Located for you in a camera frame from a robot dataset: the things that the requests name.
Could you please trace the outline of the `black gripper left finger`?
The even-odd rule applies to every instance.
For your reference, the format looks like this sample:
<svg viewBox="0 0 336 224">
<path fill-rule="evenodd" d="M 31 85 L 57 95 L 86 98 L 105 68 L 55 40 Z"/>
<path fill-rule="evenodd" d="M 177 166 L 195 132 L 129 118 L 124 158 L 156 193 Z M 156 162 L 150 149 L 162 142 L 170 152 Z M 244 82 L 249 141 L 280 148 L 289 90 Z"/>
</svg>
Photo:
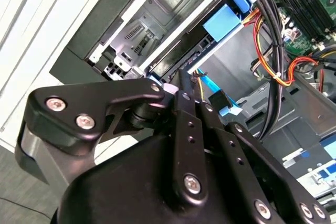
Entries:
<svg viewBox="0 0 336 224">
<path fill-rule="evenodd" d="M 153 138 L 173 145 L 172 189 L 179 205 L 203 205 L 207 176 L 196 106 L 192 77 L 183 70 L 163 85 L 142 78 L 36 89 L 25 109 L 27 168 L 64 194 L 97 166 L 99 142 L 152 128 Z"/>
</svg>

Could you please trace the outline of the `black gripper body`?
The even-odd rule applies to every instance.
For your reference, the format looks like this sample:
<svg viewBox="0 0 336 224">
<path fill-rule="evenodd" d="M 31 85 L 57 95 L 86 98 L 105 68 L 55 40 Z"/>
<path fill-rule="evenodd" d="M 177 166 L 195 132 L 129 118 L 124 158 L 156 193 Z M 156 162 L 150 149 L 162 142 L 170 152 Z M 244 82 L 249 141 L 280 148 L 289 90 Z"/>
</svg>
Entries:
<svg viewBox="0 0 336 224">
<path fill-rule="evenodd" d="M 58 223 L 257 223 L 260 215 L 225 180 L 220 157 L 205 153 L 208 199 L 179 208 L 172 189 L 172 149 L 149 138 L 77 177 L 58 208 Z"/>
</svg>

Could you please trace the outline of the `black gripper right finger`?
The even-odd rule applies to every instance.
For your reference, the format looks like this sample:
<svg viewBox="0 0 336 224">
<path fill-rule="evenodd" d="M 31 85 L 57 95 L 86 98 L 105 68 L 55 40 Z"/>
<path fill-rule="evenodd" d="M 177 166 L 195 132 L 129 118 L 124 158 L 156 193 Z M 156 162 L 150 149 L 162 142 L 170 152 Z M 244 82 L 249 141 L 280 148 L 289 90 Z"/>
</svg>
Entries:
<svg viewBox="0 0 336 224">
<path fill-rule="evenodd" d="M 330 223 L 321 204 L 239 123 L 196 106 L 230 223 Z"/>
</svg>

